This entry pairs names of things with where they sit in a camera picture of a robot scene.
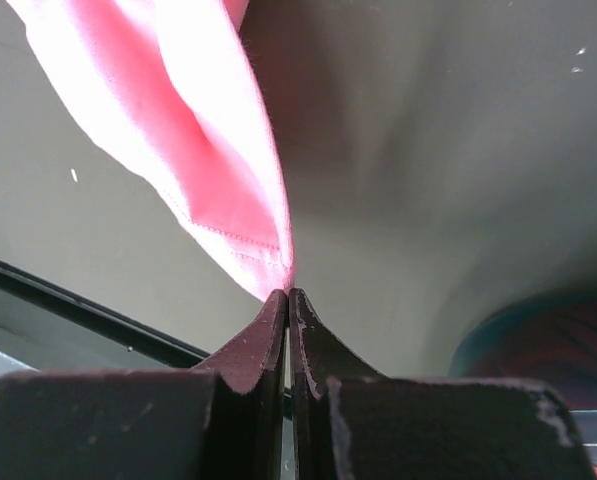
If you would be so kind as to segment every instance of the black plastic part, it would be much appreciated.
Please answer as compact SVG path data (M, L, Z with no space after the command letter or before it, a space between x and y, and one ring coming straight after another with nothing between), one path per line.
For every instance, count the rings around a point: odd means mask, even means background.
M329 402L325 395L327 378L330 375L367 379L385 377L325 328L307 295L300 289L289 293L289 333L296 478L336 478Z
M187 370L0 378L0 479L200 478L215 376Z
M328 386L331 478L596 480L570 413L540 382L330 378Z
M272 292L247 328L192 369L219 375L202 478L279 478L286 319L286 295Z

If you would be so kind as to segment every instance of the gray background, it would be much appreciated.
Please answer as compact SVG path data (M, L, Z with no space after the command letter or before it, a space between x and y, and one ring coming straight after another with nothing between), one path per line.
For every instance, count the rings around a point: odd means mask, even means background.
M492 312L597 285L597 0L252 0L243 35L298 285L377 368L444 374ZM76 127L3 0L0 259L210 351L259 308Z

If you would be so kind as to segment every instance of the pink cloth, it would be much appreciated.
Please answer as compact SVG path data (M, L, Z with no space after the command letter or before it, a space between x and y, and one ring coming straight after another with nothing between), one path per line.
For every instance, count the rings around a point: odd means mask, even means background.
M247 0L8 2L91 140L144 177L245 290L288 289L285 187L237 35Z

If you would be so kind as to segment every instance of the stitching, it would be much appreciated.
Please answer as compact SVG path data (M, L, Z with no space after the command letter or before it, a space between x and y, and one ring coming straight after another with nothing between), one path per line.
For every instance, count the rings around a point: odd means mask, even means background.
M218 233L220 235L226 235L226 236L234 238L236 240L240 240L241 242L249 243L249 244L252 244L252 245L258 245L259 247L265 247L265 248L268 248L268 249L276 251L276 252L280 250L280 247L277 247L275 245L269 245L267 243L258 242L256 240L252 240L250 238L241 237L240 235L236 235L234 233L225 232L224 230L219 230L217 228L208 227L207 225L203 225L201 223L196 223L193 220L191 220L191 218L189 218L189 217L187 217L187 220L189 220L189 222L192 225L194 225L195 227L200 227L200 228L202 228L204 230L208 230L208 231L210 231L212 233Z
M255 260L257 262L264 263L265 265L271 265L272 267L287 268L281 262L270 262L268 260L263 260L262 258L252 257L251 255L247 255L247 254L240 253L240 252L234 252L233 250L229 250L229 253L231 253L232 255L234 255L236 257L242 257L242 258L247 258L249 260Z
M167 199L176 207L178 212L185 218L185 220L187 220L191 225L194 225L195 227L199 227L199 228L202 228L209 232L217 233L219 235L225 235L225 236L233 238L235 240L240 240L241 242L249 243L250 245L257 245L259 247L264 247L264 248L267 248L269 250L273 250L276 252L280 251L280 247L277 247L276 245L269 245L264 242L258 242L256 240L252 240L250 238L241 237L240 235L236 235L234 233L225 232L224 230L219 230L217 228L208 227L207 225L202 225L201 223L194 222L191 219L191 217L189 216L187 210L182 208L181 205L176 201L176 199L167 190L163 190L163 191L159 190L158 193L160 193L160 195L164 195L165 197L167 197ZM265 262L264 260L260 260L260 261L262 261L263 263L268 263L269 265L279 265L278 263L269 263L269 262Z

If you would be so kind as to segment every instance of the fabric fold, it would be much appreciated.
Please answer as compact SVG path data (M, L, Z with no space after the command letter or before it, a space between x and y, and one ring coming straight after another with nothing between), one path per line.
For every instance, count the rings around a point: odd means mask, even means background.
M293 283L273 134L237 28L246 0L8 0L67 110L245 290Z

